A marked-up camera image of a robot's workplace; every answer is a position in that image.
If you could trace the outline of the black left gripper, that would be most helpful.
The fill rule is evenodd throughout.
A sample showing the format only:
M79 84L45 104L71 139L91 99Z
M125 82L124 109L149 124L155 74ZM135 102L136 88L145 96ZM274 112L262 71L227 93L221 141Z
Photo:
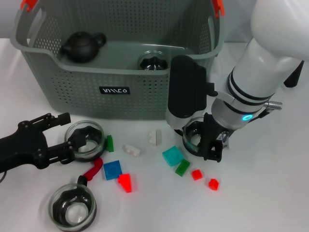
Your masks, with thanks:
M49 164L68 164L75 161L75 150L86 145L86 138L73 135L68 141L49 147L43 131L71 123L70 114L57 117L47 113L18 124L17 131L0 140L0 171L5 172L24 164L44 169Z

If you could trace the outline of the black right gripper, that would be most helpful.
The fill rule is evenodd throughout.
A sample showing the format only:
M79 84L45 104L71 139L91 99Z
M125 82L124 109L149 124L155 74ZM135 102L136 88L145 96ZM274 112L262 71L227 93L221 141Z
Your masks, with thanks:
M221 126L213 115L205 113L203 116L203 145L206 145L204 160L221 161L222 144L225 145L231 136L231 129Z

